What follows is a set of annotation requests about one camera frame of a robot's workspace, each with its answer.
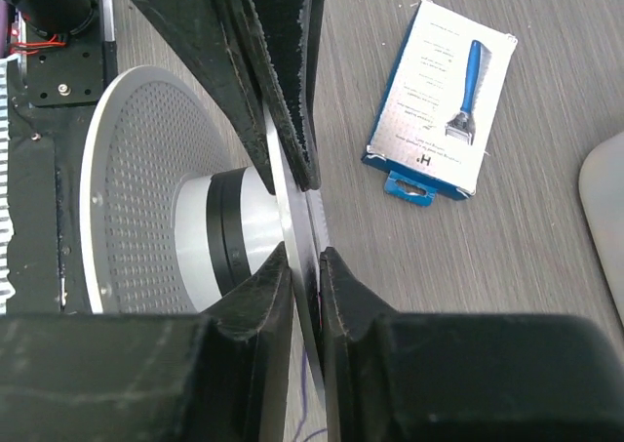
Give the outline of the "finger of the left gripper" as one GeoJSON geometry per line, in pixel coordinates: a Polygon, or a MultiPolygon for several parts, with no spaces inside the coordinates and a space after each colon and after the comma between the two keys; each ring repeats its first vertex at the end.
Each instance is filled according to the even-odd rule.
{"type": "Polygon", "coordinates": [[[267,190],[275,192],[262,105],[223,0],[131,0],[227,117],[267,190]]]}
{"type": "Polygon", "coordinates": [[[321,185],[313,102],[324,0],[214,0],[252,126],[268,113],[303,191],[321,185]]]}

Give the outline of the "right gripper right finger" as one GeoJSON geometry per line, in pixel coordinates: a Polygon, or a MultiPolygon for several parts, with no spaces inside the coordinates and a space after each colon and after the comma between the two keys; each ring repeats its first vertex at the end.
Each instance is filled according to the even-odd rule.
{"type": "Polygon", "coordinates": [[[619,441],[623,367],[563,314],[401,312],[320,259],[331,441],[619,441]]]}

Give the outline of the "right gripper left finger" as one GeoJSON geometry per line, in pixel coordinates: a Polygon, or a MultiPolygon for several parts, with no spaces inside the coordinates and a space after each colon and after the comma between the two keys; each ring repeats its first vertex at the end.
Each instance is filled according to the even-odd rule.
{"type": "Polygon", "coordinates": [[[192,315],[6,315],[5,441],[279,441],[293,327],[278,246],[192,315]]]}

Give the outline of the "white perforated filament spool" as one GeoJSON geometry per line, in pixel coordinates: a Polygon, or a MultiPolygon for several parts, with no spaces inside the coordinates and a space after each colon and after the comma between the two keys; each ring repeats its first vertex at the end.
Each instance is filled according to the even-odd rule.
{"type": "Polygon", "coordinates": [[[195,93],[170,71],[131,68],[102,94],[86,137],[79,230],[90,309],[192,313],[287,250],[307,362],[324,396],[320,255],[331,240],[319,191],[300,190],[277,131],[270,194],[256,169],[234,169],[195,93]]]}

